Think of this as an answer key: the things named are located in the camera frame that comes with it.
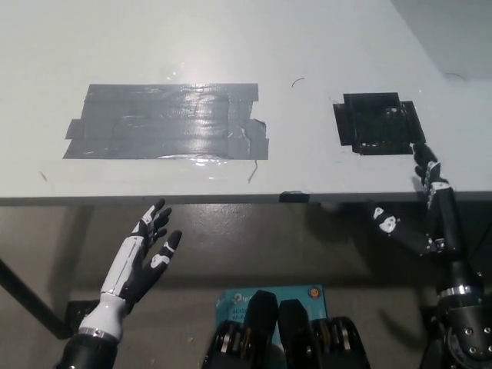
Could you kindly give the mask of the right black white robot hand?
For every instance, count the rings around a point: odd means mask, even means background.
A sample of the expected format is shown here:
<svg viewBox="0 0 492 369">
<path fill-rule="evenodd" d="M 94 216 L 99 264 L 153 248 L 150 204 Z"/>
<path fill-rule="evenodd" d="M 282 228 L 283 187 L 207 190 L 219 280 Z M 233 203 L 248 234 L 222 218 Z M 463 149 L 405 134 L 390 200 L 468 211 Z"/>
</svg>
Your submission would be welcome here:
<svg viewBox="0 0 492 369">
<path fill-rule="evenodd" d="M 421 180 L 426 205 L 424 233 L 406 226 L 380 205 L 368 203 L 371 222 L 380 233 L 413 251 L 428 256 L 441 269 L 437 284 L 440 299 L 458 295 L 484 295 L 484 284 L 468 257 L 454 189 L 441 174 L 441 162 L 425 143 L 413 145 L 415 173 Z"/>
</svg>

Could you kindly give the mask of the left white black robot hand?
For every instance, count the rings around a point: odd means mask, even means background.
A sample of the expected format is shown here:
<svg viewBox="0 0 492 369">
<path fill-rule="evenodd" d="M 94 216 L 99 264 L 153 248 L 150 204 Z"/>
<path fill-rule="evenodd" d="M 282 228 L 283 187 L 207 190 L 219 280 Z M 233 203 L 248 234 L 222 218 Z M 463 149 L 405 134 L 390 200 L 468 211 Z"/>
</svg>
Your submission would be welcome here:
<svg viewBox="0 0 492 369">
<path fill-rule="evenodd" d="M 179 246 L 182 232 L 167 234 L 171 209 L 162 198 L 138 220 L 116 254 L 102 294 L 121 298 L 128 309 L 137 304 L 167 270 Z"/>
</svg>

